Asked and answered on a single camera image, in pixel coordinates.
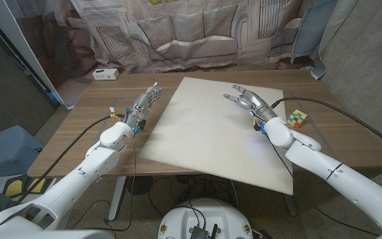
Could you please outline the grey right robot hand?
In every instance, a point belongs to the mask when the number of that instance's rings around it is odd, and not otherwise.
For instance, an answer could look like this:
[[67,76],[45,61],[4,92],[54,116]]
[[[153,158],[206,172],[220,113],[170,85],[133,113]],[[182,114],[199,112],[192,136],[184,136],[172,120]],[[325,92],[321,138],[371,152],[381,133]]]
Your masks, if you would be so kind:
[[272,107],[256,93],[239,85],[232,85],[231,87],[241,94],[239,96],[224,94],[224,98],[236,103],[245,110],[249,110],[250,114],[255,117],[257,123],[265,124],[271,119],[278,117]]

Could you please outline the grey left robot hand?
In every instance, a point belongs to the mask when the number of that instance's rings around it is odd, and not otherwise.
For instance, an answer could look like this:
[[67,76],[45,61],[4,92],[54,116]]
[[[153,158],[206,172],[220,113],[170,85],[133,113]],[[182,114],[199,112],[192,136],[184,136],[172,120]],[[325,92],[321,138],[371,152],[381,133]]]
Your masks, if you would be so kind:
[[157,85],[155,82],[133,102],[122,120],[123,123],[132,129],[138,126],[162,94],[162,88]]

